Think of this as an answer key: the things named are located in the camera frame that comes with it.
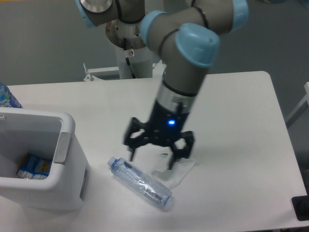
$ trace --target blue led light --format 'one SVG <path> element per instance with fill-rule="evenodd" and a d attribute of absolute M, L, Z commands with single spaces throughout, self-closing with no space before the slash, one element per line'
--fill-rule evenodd
<path fill-rule="evenodd" d="M 169 124 L 170 126 L 175 125 L 175 123 L 176 123 L 175 120 L 169 120 L 169 121 L 168 121 L 168 124 Z"/>

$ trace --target blue bottle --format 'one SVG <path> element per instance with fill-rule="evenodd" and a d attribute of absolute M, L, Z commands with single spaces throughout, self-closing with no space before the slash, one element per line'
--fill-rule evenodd
<path fill-rule="evenodd" d="M 0 107 L 23 108 L 10 92 L 9 88 L 0 82 Z"/>
<path fill-rule="evenodd" d="M 172 192 L 167 187 L 129 164 L 124 158 L 111 157 L 108 165 L 112 168 L 112 173 L 115 176 L 159 208 L 163 209 L 170 200 Z"/>

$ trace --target white container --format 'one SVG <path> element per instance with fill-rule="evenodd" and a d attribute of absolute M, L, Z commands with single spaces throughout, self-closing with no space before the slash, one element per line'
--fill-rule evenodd
<path fill-rule="evenodd" d="M 53 159 L 45 180 L 17 176 L 28 153 Z M 76 210 L 83 206 L 89 163 L 66 113 L 0 108 L 0 195 L 25 206 Z"/>

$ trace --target gray floor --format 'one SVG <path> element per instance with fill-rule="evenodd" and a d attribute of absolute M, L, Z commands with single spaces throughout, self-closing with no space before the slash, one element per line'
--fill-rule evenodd
<path fill-rule="evenodd" d="M 286 117 L 305 95 L 303 85 L 309 81 L 309 9 L 298 0 L 248 2 L 249 23 L 222 36 L 211 73 L 268 72 Z M 184 7 L 183 0 L 146 4 L 148 11 Z M 0 3 L 1 81 L 8 85 L 81 81 L 83 62 L 88 68 L 116 66 L 104 27 L 88 29 L 73 0 Z M 301 168 L 309 168 L 309 111 L 289 133 Z"/>

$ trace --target bin handle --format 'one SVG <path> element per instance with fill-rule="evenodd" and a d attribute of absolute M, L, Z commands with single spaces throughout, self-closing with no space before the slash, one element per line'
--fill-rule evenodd
<path fill-rule="evenodd" d="M 72 140 L 71 133 L 61 132 L 54 155 L 54 163 L 64 164 L 70 149 Z"/>

